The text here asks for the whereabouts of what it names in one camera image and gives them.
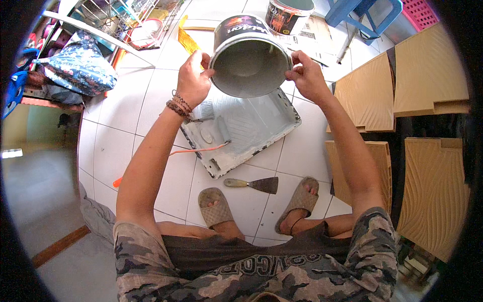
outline wire rack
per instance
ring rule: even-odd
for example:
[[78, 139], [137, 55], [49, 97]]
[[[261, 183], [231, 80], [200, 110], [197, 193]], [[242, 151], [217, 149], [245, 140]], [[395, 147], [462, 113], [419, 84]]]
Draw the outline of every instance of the wire rack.
[[[78, 14], [88, 25], [130, 43], [131, 46], [159, 46], [183, 2], [184, 0], [80, 0], [75, 6], [74, 14]], [[157, 17], [150, 17], [152, 13], [157, 13]], [[148, 18], [160, 19], [161, 27], [143, 27], [143, 22]], [[135, 30], [142, 30], [143, 34], [135, 35]]]

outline person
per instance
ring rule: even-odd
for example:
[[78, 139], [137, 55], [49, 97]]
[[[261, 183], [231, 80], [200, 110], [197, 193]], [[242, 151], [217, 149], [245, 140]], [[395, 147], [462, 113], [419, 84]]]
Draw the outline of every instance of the person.
[[187, 110], [206, 98], [214, 75], [210, 57], [196, 51], [180, 68], [176, 96], [142, 141], [119, 188], [113, 232], [120, 301], [390, 299], [398, 235], [383, 208], [375, 162], [325, 85], [320, 66], [301, 51], [292, 59], [301, 66], [285, 76], [330, 124], [352, 214], [306, 219], [318, 198], [318, 182], [305, 177], [275, 225], [278, 233], [293, 236], [285, 244], [258, 247], [244, 241], [217, 188], [198, 197], [208, 229], [155, 222], [154, 203], [176, 133]]

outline putty knife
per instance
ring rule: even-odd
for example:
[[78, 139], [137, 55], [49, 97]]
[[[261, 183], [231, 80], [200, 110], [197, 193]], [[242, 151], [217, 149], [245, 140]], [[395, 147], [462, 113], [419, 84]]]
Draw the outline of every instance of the putty knife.
[[240, 179], [227, 178], [223, 182], [227, 187], [252, 187], [255, 190], [267, 192], [270, 194], [277, 194], [278, 190], [278, 177], [270, 177], [251, 182], [246, 182]]

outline pink plastic crate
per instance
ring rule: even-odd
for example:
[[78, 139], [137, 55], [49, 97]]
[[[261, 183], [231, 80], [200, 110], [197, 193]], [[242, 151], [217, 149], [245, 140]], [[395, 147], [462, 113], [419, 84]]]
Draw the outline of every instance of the pink plastic crate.
[[422, 31], [439, 22], [438, 17], [425, 0], [404, 0], [402, 13], [417, 31]]

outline hand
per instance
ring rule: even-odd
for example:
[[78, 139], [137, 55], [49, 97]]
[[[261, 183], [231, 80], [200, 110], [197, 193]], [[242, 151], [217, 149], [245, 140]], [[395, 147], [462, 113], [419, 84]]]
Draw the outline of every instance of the hand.
[[287, 80], [295, 82], [301, 95], [317, 105], [332, 97], [319, 64], [312, 61], [301, 50], [292, 53], [292, 60], [295, 65], [302, 63], [302, 66], [296, 66], [291, 71], [286, 71], [285, 77]]
[[204, 101], [210, 91], [210, 78], [214, 75], [214, 69], [208, 69], [209, 62], [210, 56], [197, 50], [181, 66], [178, 73], [176, 90], [191, 109]]

